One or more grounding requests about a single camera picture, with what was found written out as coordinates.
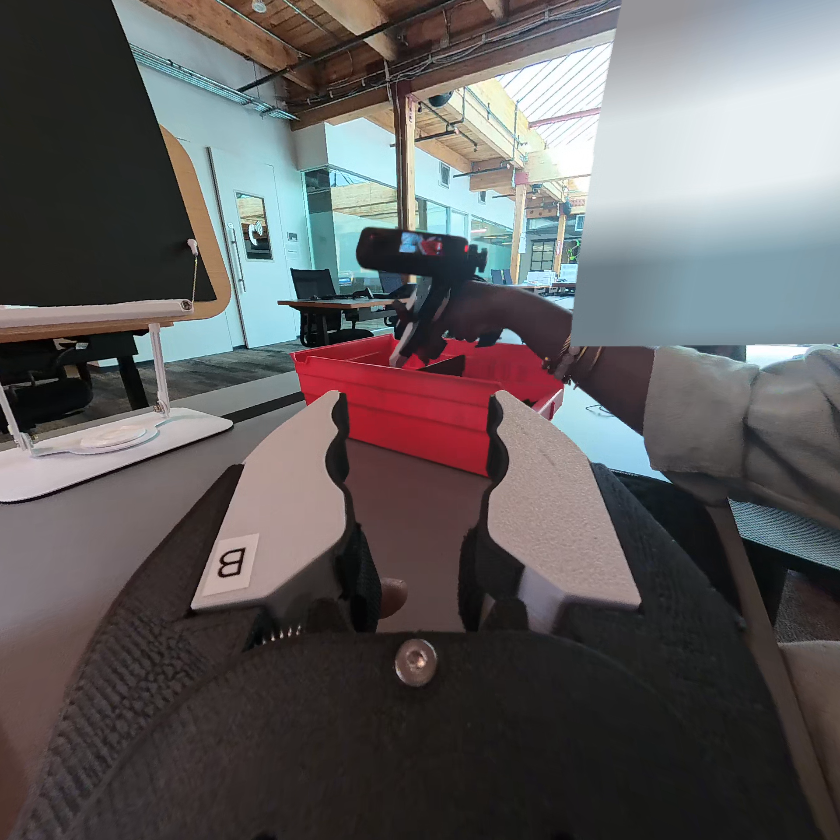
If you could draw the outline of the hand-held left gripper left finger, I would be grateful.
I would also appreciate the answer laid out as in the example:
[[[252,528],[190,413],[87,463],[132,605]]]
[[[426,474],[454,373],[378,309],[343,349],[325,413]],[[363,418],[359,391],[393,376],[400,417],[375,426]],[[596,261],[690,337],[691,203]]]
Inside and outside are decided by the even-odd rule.
[[[345,485],[349,431],[347,397],[330,391],[245,459],[193,612],[256,607],[269,634],[300,634],[326,600],[353,630],[376,630],[382,584]]]

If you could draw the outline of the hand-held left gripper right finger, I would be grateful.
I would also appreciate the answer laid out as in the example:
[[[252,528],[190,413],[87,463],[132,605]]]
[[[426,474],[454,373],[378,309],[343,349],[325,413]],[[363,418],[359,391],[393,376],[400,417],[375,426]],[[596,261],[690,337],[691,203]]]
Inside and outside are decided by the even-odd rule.
[[[635,613],[642,598],[592,462],[507,391],[490,398],[486,430],[490,483],[459,557],[465,630],[512,601],[538,634],[557,631],[573,605]]]

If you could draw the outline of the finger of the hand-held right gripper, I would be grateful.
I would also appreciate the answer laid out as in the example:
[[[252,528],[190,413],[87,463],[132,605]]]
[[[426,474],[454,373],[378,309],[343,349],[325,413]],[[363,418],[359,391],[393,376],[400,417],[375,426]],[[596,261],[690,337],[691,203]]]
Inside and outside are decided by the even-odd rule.
[[[391,353],[388,364],[392,368],[403,368],[422,344],[422,324],[420,321],[409,322]]]

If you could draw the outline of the red plastic bin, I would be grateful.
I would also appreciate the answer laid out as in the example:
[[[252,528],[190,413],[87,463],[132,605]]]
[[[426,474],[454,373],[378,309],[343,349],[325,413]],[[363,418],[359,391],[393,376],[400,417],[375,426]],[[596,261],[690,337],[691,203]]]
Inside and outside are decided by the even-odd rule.
[[[549,420],[563,401],[564,386],[522,344],[479,348],[449,339],[433,370],[416,358],[391,367],[395,347],[393,337],[379,335],[293,353],[306,402],[344,393],[352,439],[485,476],[488,405],[496,392]]]

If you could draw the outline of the person's right forearm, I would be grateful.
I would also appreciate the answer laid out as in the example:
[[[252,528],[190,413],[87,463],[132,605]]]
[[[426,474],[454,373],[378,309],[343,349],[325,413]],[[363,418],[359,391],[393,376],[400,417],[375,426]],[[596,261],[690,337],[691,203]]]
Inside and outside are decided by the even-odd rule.
[[[748,502],[838,529],[838,348],[763,368],[665,346],[568,348],[549,363],[709,506]]]

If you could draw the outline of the person's right hand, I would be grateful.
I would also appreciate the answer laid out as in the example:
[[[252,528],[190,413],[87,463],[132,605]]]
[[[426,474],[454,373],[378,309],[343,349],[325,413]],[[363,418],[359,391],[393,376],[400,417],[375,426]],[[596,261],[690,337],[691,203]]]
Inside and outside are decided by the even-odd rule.
[[[437,322],[453,339],[475,341],[508,330],[541,360],[555,362],[570,346],[571,313],[551,300],[515,287],[470,280]]]

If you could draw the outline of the long wood-edged desk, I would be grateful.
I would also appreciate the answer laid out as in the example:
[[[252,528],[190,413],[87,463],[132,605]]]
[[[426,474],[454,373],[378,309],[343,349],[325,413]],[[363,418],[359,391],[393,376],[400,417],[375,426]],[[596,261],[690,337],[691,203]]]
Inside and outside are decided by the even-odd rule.
[[[334,297],[328,299],[296,299],[296,300],[278,300],[276,303],[280,307],[288,307],[299,312],[306,311],[329,311],[334,310],[338,312],[358,311],[358,310],[387,310],[392,308],[392,305],[399,300],[390,298],[347,298]]]

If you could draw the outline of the black office chair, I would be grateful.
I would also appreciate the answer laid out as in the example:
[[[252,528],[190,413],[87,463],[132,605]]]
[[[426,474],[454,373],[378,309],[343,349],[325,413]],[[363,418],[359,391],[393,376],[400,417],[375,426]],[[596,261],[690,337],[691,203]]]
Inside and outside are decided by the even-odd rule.
[[[328,269],[291,269],[291,279],[299,301],[331,301],[338,295]],[[359,329],[357,322],[343,326],[338,309],[301,309],[299,340],[306,349],[333,343],[346,343],[373,337],[373,332]]]
[[[91,403],[86,362],[78,376],[66,370],[67,364],[77,362],[77,352],[86,348],[86,343],[53,339],[2,343],[3,393],[22,431],[81,413]]]

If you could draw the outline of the white door with window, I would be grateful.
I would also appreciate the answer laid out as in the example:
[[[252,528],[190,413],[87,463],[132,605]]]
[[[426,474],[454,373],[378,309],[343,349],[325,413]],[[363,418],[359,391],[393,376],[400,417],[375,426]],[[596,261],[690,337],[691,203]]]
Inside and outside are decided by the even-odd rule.
[[[238,320],[250,349],[291,340],[291,296],[275,173],[271,165],[209,147]]]

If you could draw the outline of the white stand with clear legs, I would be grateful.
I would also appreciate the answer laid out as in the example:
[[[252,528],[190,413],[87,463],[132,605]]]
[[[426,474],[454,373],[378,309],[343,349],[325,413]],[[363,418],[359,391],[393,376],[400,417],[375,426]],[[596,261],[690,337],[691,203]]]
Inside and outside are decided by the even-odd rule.
[[[232,422],[186,408],[172,408],[161,346],[161,325],[193,315],[188,298],[140,300],[68,307],[2,306],[2,329],[87,327],[94,322],[139,321],[150,331],[157,402],[146,413],[125,422],[110,422],[87,431],[63,434],[37,444],[19,426],[2,393],[2,412],[16,447],[1,454],[1,502],[32,501],[168,453],[232,427]]]

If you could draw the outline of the black panel with wooden frame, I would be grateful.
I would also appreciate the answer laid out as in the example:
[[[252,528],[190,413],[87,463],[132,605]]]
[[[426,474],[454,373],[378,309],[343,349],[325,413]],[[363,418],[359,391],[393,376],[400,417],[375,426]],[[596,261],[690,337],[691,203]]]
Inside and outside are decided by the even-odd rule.
[[[2,308],[210,319],[230,279],[112,2],[2,2]]]

